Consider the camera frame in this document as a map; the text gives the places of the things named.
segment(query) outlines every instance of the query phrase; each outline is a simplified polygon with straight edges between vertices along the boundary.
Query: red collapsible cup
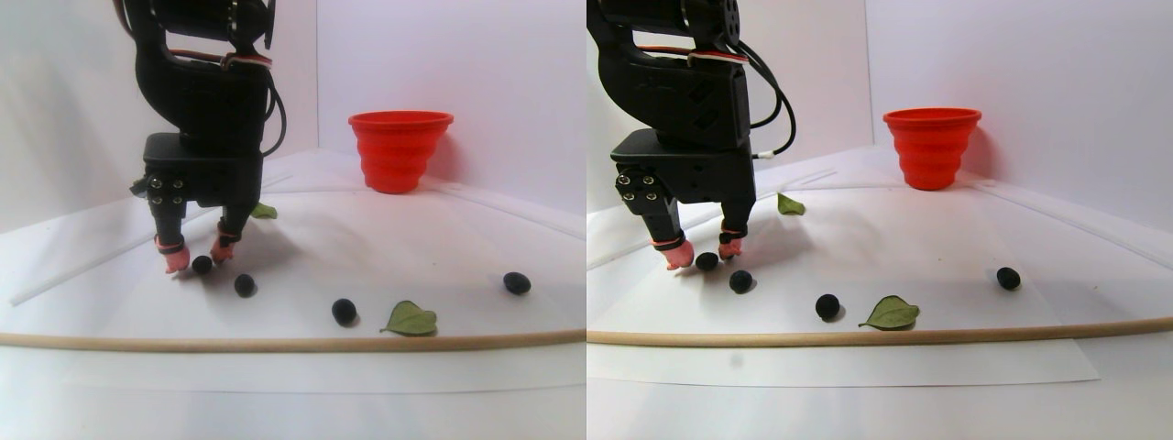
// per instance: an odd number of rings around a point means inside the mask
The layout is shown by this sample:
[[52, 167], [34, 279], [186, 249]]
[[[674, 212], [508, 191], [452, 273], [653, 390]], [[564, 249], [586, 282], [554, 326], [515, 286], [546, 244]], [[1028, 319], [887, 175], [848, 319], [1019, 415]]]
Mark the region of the red collapsible cup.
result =
[[968, 108], [910, 108], [883, 115], [895, 140], [904, 183], [921, 190], [949, 187], [982, 113]]
[[407, 192], [420, 184], [436, 141], [453, 116], [440, 111], [374, 111], [350, 117], [358, 137], [366, 185], [379, 192]]

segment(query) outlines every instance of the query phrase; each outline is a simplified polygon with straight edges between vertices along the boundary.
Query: wooden stick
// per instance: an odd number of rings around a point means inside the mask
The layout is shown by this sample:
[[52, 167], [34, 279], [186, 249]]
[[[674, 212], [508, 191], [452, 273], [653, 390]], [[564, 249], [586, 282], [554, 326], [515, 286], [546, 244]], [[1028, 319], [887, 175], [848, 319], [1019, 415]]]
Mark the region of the wooden stick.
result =
[[588, 331], [586, 341], [608, 345], [660, 347], [839, 347], [1106, 338], [1167, 331], [1173, 331], [1173, 317], [1040, 327], [889, 332], [689, 334]]
[[583, 343], [586, 330], [423, 338], [150, 339], [0, 333], [0, 345], [144, 353], [375, 353], [442, 352]]

